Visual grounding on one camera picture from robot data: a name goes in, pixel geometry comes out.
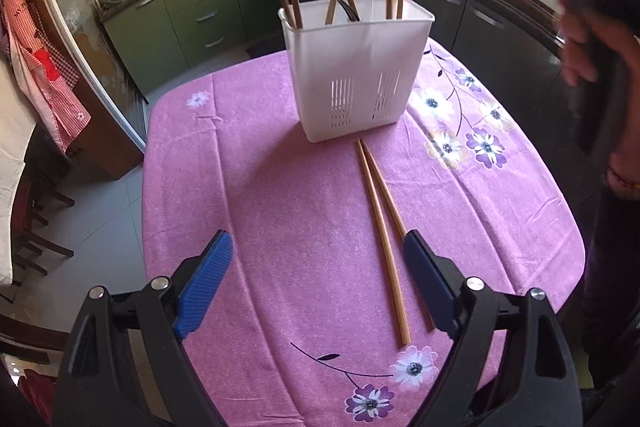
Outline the person's hand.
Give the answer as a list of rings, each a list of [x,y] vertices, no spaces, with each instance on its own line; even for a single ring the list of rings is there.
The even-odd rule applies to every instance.
[[[567,84],[578,86],[582,80],[596,82],[597,67],[585,45],[597,37],[620,54],[629,74],[626,120],[620,139],[608,158],[608,186],[621,198],[639,198],[639,40],[619,20],[587,8],[578,8],[573,0],[559,0],[562,6],[559,28],[564,35],[563,76]]]

